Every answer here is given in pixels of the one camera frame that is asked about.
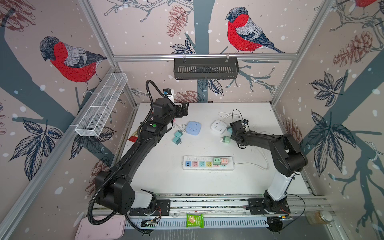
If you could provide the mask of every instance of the jar lid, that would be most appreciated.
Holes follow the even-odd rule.
[[[326,221],[326,222],[331,222],[331,221],[333,221],[333,217],[332,217],[331,213],[328,212],[328,211],[321,211],[321,212],[320,212],[320,216],[321,216],[321,218],[322,218],[324,221]]]

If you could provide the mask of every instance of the white wire mesh basket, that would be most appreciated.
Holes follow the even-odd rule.
[[[125,73],[112,73],[80,120],[75,131],[80,136],[98,137],[127,83]]]

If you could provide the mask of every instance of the blue square power socket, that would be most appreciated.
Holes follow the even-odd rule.
[[[191,135],[198,135],[200,132],[200,129],[201,129],[201,124],[199,122],[189,121],[185,131]]]

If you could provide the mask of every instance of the colorful socket outlet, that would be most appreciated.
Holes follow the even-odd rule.
[[[225,156],[184,156],[184,170],[233,170],[232,157]]]

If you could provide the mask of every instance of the glass jar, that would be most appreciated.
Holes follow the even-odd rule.
[[[333,221],[333,217],[328,211],[319,210],[314,212],[307,212],[305,216],[307,217],[308,223],[311,225],[328,224]]]

